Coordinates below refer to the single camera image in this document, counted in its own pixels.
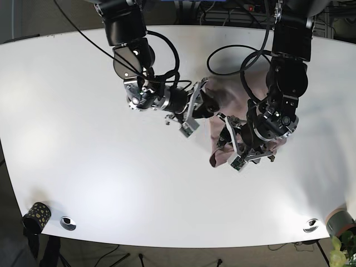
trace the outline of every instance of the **fabric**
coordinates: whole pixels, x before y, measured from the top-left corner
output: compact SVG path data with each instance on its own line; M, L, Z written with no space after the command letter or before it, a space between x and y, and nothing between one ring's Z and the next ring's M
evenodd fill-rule
M246 81L252 92L261 100L266 96L268 91L266 86L266 74L266 71L248 72L245 74ZM240 75L229 76L228 78L211 78L205 85L205 91L210 97L218 102L220 106L219 112L222 112L226 116L235 116L242 120L246 120L246 113L248 110L247 101L249 96L241 84ZM231 144L227 144L221 149L216 147L220 132L225 126L225 122L216 116L213 116L209 120L212 144L210 164L212 167L218 167L227 162L228 158L234 152L234 149ZM241 142L240 135L237 135L237 140L238 142ZM267 148L275 154L277 148L285 143L286 139L283 139L270 141L266 145Z

